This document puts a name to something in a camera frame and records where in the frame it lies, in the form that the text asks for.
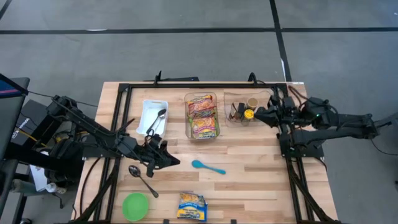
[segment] blue spoon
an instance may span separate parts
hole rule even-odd
[[[216,172],[218,172],[220,174],[225,174],[226,173],[225,170],[208,167],[208,166],[204,165],[203,163],[201,163],[200,161],[192,161],[192,166],[194,168],[206,168],[206,169],[209,169],[209,170],[216,171]]]

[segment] wooden table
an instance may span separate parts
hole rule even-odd
[[[111,127],[118,85],[118,82],[106,82],[103,85],[95,120],[106,128]],[[291,85],[305,95],[302,83],[291,83]],[[132,177],[127,170],[129,165],[134,164],[145,174],[146,168],[132,159],[123,158],[112,223],[128,223],[123,217],[121,206],[124,198],[132,192],[145,193],[149,199],[148,214],[139,223],[161,223],[165,218],[171,223],[190,222],[176,219],[179,193],[182,191],[192,191],[205,197],[208,202],[208,223],[229,223],[231,219],[237,219],[238,223],[295,223],[286,163],[280,155],[279,143],[275,136],[278,129],[267,125],[231,128],[227,127],[225,121],[224,93],[259,93],[270,90],[206,89],[205,91],[217,95],[221,134],[215,141],[193,142],[185,135],[184,96],[199,91],[202,90],[189,88],[133,90],[128,119],[136,118],[136,121],[128,127],[128,132],[142,143],[143,137],[135,131],[142,113],[142,101],[145,99],[168,101],[169,120],[164,139],[169,142],[169,153],[180,159],[181,164],[156,170],[153,178],[143,175],[143,178],[159,193],[159,198],[154,198],[142,181]],[[123,108],[124,103],[121,105],[119,125]],[[206,169],[195,169],[191,166],[191,161],[194,159],[224,169],[226,175]],[[81,187],[94,160],[85,162],[75,202],[78,211]],[[304,158],[303,162],[311,194],[326,214],[337,218],[324,166],[311,158]],[[83,198],[84,208],[98,192],[102,170],[103,159],[88,178]],[[301,194],[299,197],[303,218],[306,218]],[[106,195],[101,211],[102,218],[105,216],[107,201]]]

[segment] green bowl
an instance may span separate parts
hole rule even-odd
[[[148,198],[142,193],[129,194],[122,205],[123,215],[130,222],[136,222],[145,217],[148,212]]]

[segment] metal spoon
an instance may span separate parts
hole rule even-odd
[[[131,174],[133,177],[139,177],[139,178],[141,178],[141,180],[143,181],[143,183],[148,187],[148,189],[150,190],[150,192],[152,193],[152,195],[153,195],[155,198],[159,197],[159,194],[158,194],[154,189],[152,189],[152,187],[150,187],[150,186],[147,184],[147,182],[145,182],[144,179],[141,177],[141,171],[139,170],[138,167],[133,166],[133,165],[130,165],[130,166],[129,166],[129,172],[130,172],[130,174]]]
[[[157,121],[157,118],[165,118],[166,117],[166,109],[162,109],[157,113],[157,117],[155,119],[155,121],[151,124],[151,126],[149,126],[148,130],[147,130],[147,134],[150,133],[150,130],[152,129],[153,125],[155,124],[155,122]]]

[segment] white container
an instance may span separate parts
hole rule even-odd
[[[136,129],[137,133],[147,136],[148,128],[157,118],[157,113],[162,109],[167,110],[166,117],[163,119],[158,118],[152,129],[155,131],[155,134],[164,137],[167,118],[169,117],[169,104],[162,100],[144,100],[141,120],[139,122],[139,127]]]

